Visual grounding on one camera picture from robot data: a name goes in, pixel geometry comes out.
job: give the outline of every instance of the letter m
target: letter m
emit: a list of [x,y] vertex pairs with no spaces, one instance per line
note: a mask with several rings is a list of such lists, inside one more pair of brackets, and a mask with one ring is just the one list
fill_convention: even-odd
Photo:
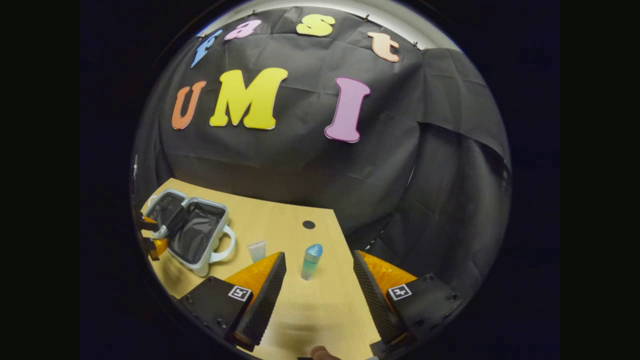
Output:
[[244,117],[244,126],[255,129],[273,129],[276,119],[273,118],[273,103],[280,82],[288,75],[285,69],[270,67],[255,77],[249,87],[244,87],[242,71],[231,70],[220,76],[222,87],[218,94],[216,109],[209,125],[225,126],[228,122],[227,105],[231,123],[236,126],[240,123],[242,115],[251,106],[249,113]]

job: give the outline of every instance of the bottle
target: bottle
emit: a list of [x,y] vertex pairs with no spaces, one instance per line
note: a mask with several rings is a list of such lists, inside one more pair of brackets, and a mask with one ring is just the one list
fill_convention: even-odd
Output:
[[322,256],[322,245],[314,244],[307,248],[305,260],[302,263],[302,278],[304,280],[311,280],[314,272],[316,272],[320,256]]

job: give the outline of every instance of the table surface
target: table surface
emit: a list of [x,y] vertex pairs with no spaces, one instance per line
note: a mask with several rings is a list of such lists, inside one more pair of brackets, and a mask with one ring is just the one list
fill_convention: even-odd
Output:
[[[287,273],[269,325],[250,354],[268,359],[308,357],[312,347],[324,345],[343,360],[372,356],[369,344],[380,340],[369,308],[353,272],[353,258],[331,209],[309,208],[217,192],[169,179],[149,198],[173,188],[187,195],[219,202],[229,210],[229,226],[236,233],[236,249],[213,263],[209,275],[220,279],[252,264],[247,245],[266,240],[266,254],[285,252]],[[143,211],[149,205],[146,201]],[[302,223],[311,220],[314,229]],[[225,234],[216,252],[225,250]],[[307,247],[320,243],[323,255],[313,279],[300,277]],[[167,292],[182,297],[204,278],[183,267],[169,252],[151,261]]]

